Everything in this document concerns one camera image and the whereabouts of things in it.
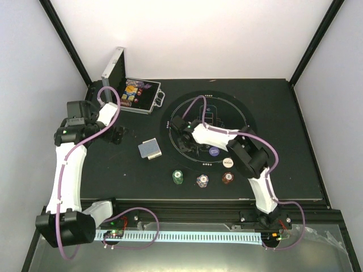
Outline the purple small blind button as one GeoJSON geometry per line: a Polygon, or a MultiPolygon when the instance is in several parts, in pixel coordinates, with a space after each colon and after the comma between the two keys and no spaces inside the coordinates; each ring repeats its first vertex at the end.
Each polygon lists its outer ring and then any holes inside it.
{"type": "Polygon", "coordinates": [[[210,154],[211,156],[213,156],[213,157],[216,157],[216,156],[218,156],[218,155],[220,154],[220,150],[219,150],[219,148],[217,148],[217,147],[211,147],[211,148],[209,149],[209,154],[210,154]]]}

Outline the green poker chip stack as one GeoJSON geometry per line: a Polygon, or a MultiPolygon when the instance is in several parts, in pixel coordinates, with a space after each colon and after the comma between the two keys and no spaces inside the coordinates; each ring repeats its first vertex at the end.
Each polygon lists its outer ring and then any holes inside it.
{"type": "Polygon", "coordinates": [[[175,170],[172,174],[172,179],[173,179],[173,182],[176,184],[176,185],[180,185],[183,183],[184,179],[183,179],[183,173],[181,170],[175,170]]]}

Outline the blue white chip stack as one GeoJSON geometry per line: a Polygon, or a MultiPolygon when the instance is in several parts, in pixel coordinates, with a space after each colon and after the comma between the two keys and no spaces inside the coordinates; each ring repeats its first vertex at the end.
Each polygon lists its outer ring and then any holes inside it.
{"type": "Polygon", "coordinates": [[[197,178],[196,183],[201,188],[206,188],[209,182],[209,178],[207,175],[201,175],[197,178]]]}

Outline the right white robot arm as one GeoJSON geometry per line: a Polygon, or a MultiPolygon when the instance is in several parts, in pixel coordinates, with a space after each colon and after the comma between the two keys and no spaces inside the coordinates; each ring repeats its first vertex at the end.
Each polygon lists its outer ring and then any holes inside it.
{"type": "Polygon", "coordinates": [[[272,146],[255,135],[248,127],[230,130],[203,124],[200,120],[189,123],[180,116],[174,117],[170,128],[178,135],[182,152],[196,151],[202,145],[225,150],[236,170],[248,179],[255,196],[255,222],[262,228],[272,228],[278,222],[278,198],[271,183],[267,148],[272,146]]]}

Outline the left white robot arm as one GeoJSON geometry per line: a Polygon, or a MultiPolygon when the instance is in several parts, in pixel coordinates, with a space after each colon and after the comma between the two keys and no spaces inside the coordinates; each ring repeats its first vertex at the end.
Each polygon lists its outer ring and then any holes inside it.
{"type": "Polygon", "coordinates": [[[113,124],[119,112],[116,104],[105,103],[97,110],[92,107],[89,101],[68,102],[67,117],[54,134],[57,165],[52,195],[35,222],[36,229],[54,248],[91,243],[103,222],[109,226],[121,222],[122,213],[113,207],[113,199],[96,201],[87,209],[81,207],[87,149],[98,138],[117,145],[123,136],[123,129],[113,124]]]}

